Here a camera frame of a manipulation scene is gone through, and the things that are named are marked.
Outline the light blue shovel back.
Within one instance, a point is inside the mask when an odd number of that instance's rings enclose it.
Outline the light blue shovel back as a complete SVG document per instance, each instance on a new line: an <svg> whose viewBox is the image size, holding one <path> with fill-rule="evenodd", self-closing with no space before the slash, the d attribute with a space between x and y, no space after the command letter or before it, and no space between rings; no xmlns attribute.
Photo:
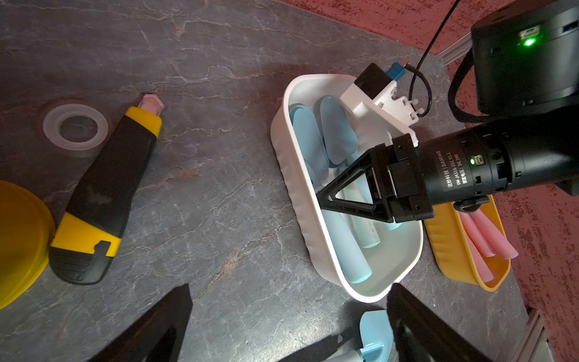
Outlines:
<svg viewBox="0 0 579 362"><path fill-rule="evenodd" d="M372 203L368 186L361 178L352 181L346 186L343 189L343 194L345 199L350 202ZM357 242L362 248L369 249L380 243L380 237L378 236L373 220L352 216L351 221L357 235Z"/></svg>

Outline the yellow storage box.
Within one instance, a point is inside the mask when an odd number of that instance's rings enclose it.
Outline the yellow storage box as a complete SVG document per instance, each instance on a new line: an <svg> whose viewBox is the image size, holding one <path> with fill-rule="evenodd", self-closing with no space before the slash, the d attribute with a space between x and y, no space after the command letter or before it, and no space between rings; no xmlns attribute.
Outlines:
<svg viewBox="0 0 579 362"><path fill-rule="evenodd" d="M477 285L488 292L496 291L511 272L511 261L500 256L485 258L493 279L480 276L467 242L467 232L460 213L452 203L434 207L435 217L425 220L435 260L440 271L454 281Z"/></svg>

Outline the light blue shovel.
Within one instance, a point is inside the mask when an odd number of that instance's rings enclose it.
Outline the light blue shovel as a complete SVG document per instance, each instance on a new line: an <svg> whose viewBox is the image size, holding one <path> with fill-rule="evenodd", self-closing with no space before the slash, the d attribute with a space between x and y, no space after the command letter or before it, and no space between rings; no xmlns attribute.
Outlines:
<svg viewBox="0 0 579 362"><path fill-rule="evenodd" d="M336 98L327 96L321 100L321 125L331 165L350 165L358 157L358 138Z"/></svg>
<svg viewBox="0 0 579 362"><path fill-rule="evenodd" d="M345 199L350 202L372 203L368 186L361 178L352 181L346 186L343 189L343 194ZM373 220L352 216L351 221L357 235L357 242L362 248L369 249L380 243L380 237L378 236Z"/></svg>
<svg viewBox="0 0 579 362"><path fill-rule="evenodd" d="M394 344L394 334L386 310L365 312L360 319L363 348L327 359L334 362L387 362Z"/></svg>
<svg viewBox="0 0 579 362"><path fill-rule="evenodd" d="M304 158L310 180L317 192L329 176L330 165L315 114L306 106L298 105L289 112L289 117Z"/></svg>
<svg viewBox="0 0 579 362"><path fill-rule="evenodd" d="M321 213L347 281L350 284L360 284L368 280L372 269L342 214L325 209L322 209Z"/></svg>

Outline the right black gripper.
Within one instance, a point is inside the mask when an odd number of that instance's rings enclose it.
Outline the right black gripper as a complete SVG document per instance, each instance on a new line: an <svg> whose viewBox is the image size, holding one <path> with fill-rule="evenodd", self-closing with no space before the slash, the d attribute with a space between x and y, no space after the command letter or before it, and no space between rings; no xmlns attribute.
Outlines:
<svg viewBox="0 0 579 362"><path fill-rule="evenodd" d="M359 155L357 146L324 146L323 160L315 161L315 191L320 207L383 223L433 218L433 205L411 136L394 138L387 151L390 207L380 190L372 151Z"/></svg>

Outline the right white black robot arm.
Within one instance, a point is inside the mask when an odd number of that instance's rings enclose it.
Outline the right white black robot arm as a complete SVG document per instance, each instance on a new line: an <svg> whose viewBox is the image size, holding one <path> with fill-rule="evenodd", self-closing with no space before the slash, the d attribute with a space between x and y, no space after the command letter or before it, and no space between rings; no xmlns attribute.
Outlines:
<svg viewBox="0 0 579 362"><path fill-rule="evenodd" d="M554 184L578 194L578 3L515 1L477 21L448 91L467 128L364 152L317 193L322 209L386 223Z"/></svg>

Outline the white storage box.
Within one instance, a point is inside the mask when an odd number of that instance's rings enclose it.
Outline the white storage box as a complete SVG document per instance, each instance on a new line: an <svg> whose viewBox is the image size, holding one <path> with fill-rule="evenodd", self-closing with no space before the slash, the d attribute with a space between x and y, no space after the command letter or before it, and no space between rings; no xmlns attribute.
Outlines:
<svg viewBox="0 0 579 362"><path fill-rule="evenodd" d="M271 143L316 272L343 287L353 299L376 303L386 297L392 284L402 281L419 261L424 244L422 223L403 223L391 232L380 229L380 244L363 252L372 275L362 283L350 283L339 265L290 122L293 106L301 104L312 108L324 96L340 97L354 80L354 76L343 74L294 78L287 86L282 105L271 123Z"/></svg>

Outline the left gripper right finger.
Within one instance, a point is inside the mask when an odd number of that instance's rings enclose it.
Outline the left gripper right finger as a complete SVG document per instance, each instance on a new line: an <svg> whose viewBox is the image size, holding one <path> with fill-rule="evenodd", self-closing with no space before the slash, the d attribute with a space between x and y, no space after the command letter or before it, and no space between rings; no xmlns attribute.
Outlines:
<svg viewBox="0 0 579 362"><path fill-rule="evenodd" d="M387 312L400 361L488 361L403 285L387 295Z"/></svg>

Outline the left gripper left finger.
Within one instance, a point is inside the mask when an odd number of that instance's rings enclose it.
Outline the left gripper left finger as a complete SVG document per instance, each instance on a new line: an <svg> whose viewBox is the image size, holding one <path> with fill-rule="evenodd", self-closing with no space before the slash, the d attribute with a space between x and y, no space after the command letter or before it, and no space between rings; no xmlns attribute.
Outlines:
<svg viewBox="0 0 579 362"><path fill-rule="evenodd" d="M188 284L173 288L92 361L177 361L193 302Z"/></svg>

